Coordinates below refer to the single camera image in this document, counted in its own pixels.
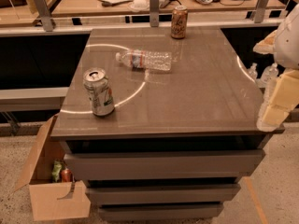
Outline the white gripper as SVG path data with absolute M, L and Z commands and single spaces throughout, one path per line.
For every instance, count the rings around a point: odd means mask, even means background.
M 258 42 L 253 51 L 272 54 L 276 63 L 285 68 L 299 69 L 299 4 L 285 20 L 265 39 Z M 279 77 L 271 78 L 265 88 L 260 107 L 257 128 L 272 132 L 299 105 L 299 71 L 285 70 Z

